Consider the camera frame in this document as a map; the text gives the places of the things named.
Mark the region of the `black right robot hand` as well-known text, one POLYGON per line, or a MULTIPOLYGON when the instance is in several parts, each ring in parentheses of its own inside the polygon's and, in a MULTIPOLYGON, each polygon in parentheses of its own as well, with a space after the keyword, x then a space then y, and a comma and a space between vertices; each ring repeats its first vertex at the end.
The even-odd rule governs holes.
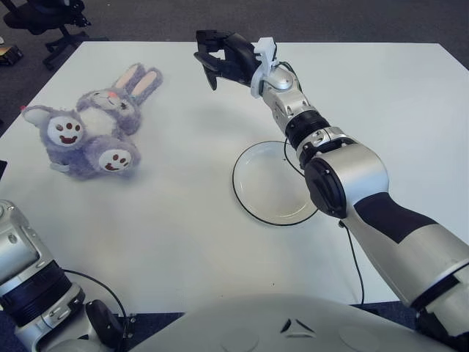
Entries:
POLYGON ((203 29, 196 31, 196 42, 198 51, 193 55, 202 64, 212 90, 217 89, 217 78, 251 85, 260 61, 247 39, 235 32, 203 29))

